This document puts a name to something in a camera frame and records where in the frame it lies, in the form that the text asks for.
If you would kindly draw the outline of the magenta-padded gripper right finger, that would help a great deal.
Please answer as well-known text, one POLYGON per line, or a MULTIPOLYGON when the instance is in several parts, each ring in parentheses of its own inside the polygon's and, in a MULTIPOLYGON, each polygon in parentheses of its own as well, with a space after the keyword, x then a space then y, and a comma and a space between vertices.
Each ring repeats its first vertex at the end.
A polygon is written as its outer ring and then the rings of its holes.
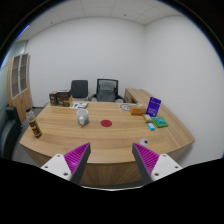
POLYGON ((182 169, 168 154, 157 154, 137 143, 133 144, 132 153, 144 185, 182 169))

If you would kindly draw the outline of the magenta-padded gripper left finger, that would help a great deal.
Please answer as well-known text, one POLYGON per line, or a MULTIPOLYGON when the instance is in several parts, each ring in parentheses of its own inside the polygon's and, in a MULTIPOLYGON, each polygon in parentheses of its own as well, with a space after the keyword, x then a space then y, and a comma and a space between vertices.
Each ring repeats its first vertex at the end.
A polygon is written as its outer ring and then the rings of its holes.
POLYGON ((86 143, 65 155, 56 154, 42 166, 42 169, 79 185, 90 153, 90 144, 86 143))

